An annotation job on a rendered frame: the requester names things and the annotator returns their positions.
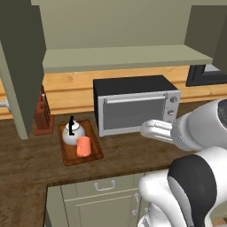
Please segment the olive wall cabinet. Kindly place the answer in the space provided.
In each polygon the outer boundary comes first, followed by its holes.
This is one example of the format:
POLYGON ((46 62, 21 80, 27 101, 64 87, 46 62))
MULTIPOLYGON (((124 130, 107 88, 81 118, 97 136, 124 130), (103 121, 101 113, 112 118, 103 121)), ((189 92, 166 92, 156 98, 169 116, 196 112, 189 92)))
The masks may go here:
POLYGON ((211 64, 185 43, 194 5, 227 0, 31 0, 46 73, 211 64))

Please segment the grey glass microwave door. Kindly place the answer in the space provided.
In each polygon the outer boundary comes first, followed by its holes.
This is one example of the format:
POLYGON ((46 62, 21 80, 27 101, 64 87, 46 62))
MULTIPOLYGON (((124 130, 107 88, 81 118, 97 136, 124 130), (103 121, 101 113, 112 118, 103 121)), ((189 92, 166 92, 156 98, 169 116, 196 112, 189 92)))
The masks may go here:
POLYGON ((161 119, 166 99, 103 105, 104 129, 141 126, 152 118, 161 119))

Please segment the brown wooden knife block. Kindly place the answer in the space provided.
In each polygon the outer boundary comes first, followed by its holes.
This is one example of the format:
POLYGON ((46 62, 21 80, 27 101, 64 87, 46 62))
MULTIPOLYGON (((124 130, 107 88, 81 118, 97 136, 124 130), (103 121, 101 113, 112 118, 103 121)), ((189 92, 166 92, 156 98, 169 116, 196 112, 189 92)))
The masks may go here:
POLYGON ((35 136, 50 135, 53 132, 54 116, 51 115, 44 87, 41 86, 35 108, 35 136))

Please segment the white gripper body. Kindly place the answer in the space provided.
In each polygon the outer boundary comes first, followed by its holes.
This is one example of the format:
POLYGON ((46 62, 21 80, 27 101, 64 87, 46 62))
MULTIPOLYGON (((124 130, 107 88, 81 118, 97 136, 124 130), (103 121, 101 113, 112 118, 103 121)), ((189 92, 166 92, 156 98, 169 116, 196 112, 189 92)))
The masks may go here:
POLYGON ((172 124, 170 122, 149 120, 142 124, 140 134, 143 137, 172 144, 173 140, 170 135, 171 130, 172 124))

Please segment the orange mug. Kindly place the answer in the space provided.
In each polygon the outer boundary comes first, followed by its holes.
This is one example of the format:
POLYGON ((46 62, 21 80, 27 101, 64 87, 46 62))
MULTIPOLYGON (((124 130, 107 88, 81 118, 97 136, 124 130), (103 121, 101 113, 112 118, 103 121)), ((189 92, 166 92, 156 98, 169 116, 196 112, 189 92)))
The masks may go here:
POLYGON ((87 157, 91 154, 89 137, 79 137, 76 140, 76 153, 79 157, 87 157))

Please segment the olive cabinet door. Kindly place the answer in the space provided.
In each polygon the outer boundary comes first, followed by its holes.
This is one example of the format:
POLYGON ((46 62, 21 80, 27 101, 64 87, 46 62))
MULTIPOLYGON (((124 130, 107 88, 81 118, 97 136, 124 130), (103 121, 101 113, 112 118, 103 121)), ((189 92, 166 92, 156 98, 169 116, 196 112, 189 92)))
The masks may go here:
POLYGON ((227 74, 227 5, 194 5, 184 43, 227 74))
POLYGON ((40 8, 31 0, 0 0, 0 77, 22 139, 34 119, 45 52, 40 8))

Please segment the olive cupboard door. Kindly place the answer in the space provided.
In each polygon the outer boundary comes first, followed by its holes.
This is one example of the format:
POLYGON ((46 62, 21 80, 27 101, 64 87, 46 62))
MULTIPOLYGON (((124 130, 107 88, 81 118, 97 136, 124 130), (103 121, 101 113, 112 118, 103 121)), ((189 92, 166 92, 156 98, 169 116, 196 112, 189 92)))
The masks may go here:
POLYGON ((69 227, 137 227, 134 194, 138 189, 105 193, 98 196, 66 200, 69 227))

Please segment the silver black microwave oven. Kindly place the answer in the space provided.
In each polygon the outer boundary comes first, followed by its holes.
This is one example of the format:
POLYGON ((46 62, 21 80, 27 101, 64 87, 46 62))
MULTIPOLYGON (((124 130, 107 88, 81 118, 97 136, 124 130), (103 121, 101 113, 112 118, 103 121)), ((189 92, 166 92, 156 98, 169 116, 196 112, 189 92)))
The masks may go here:
POLYGON ((148 98, 165 96, 163 115, 161 119, 152 118, 150 120, 160 120, 173 122, 176 119, 181 91, 177 89, 163 75, 147 75, 135 77, 119 77, 93 80, 94 112, 98 125, 98 132, 101 137, 138 132, 140 127, 123 129, 104 129, 103 105, 104 99, 125 99, 125 98, 148 98), (170 99, 177 97, 175 103, 170 99), (168 115, 169 110, 174 110, 175 114, 168 115))

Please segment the olive drawer front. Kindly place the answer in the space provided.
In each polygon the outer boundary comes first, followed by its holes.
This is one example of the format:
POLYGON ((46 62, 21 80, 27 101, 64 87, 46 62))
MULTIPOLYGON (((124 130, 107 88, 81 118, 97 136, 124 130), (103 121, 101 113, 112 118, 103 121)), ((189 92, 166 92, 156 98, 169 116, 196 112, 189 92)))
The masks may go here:
POLYGON ((97 196, 105 193, 111 192, 120 192, 124 190, 136 189, 138 186, 139 180, 144 176, 144 173, 127 175, 127 176, 115 176, 110 178, 103 178, 93 181, 74 183, 74 184, 65 184, 61 185, 61 191, 63 194, 64 200, 73 200, 80 199, 89 196, 97 196), (111 191, 98 192, 94 188, 95 182, 102 181, 115 181, 115 188, 111 191))

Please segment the brown wooden tray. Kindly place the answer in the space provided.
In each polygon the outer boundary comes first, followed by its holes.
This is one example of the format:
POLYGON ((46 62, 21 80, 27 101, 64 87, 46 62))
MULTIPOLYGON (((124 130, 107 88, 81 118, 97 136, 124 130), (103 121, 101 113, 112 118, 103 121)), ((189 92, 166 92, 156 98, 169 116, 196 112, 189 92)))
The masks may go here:
POLYGON ((62 132, 66 126, 66 124, 58 125, 59 130, 59 141, 61 145, 62 151, 62 158, 63 162, 66 166, 76 165, 79 163, 83 163, 86 161, 93 161, 102 159, 104 154, 102 153, 101 147, 97 140, 96 134, 91 126, 89 120, 81 120, 79 124, 84 128, 85 135, 90 138, 90 147, 91 147, 91 154, 87 157, 79 157, 76 154, 76 146, 75 145, 67 145, 62 138, 62 132))

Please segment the black framed window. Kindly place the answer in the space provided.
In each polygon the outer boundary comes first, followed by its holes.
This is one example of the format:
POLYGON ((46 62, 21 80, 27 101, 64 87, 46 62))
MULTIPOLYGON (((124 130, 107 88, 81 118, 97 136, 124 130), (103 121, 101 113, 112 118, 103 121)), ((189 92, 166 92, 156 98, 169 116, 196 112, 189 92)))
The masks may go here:
POLYGON ((190 66, 186 87, 227 84, 227 74, 213 65, 190 66))

